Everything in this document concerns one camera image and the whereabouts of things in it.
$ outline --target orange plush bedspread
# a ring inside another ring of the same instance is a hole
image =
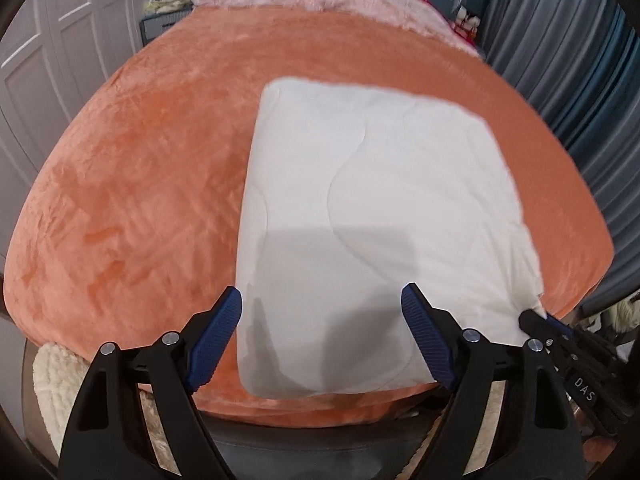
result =
[[[606,272],[612,242],[572,160],[479,59],[357,16],[201,8],[98,90],[38,176],[4,282],[31,340],[87,359],[107,340],[147,345],[234,283],[258,100],[284,75],[437,96],[484,117],[517,182],[546,309],[564,316]],[[393,415],[425,389],[259,399],[239,382],[232,340],[194,399],[226,418],[314,427]]]

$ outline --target white quilt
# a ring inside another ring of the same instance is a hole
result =
[[[518,314],[543,314],[538,256],[487,124],[427,96],[271,82],[239,232],[244,387],[285,399],[433,382],[401,314],[409,282],[495,342],[522,344]]]

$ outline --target metal screw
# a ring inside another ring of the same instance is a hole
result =
[[[178,334],[177,332],[167,332],[162,336],[162,342],[167,346],[175,345],[179,339],[180,334]]]
[[[105,343],[100,347],[100,353],[102,355],[109,355],[116,349],[116,345],[114,343]]]
[[[542,349],[544,348],[542,341],[538,339],[529,339],[529,341],[527,341],[527,346],[534,352],[542,352]]]
[[[480,333],[478,330],[474,330],[469,328],[462,333],[462,337],[465,338],[465,341],[469,341],[470,343],[477,343],[480,341]]]

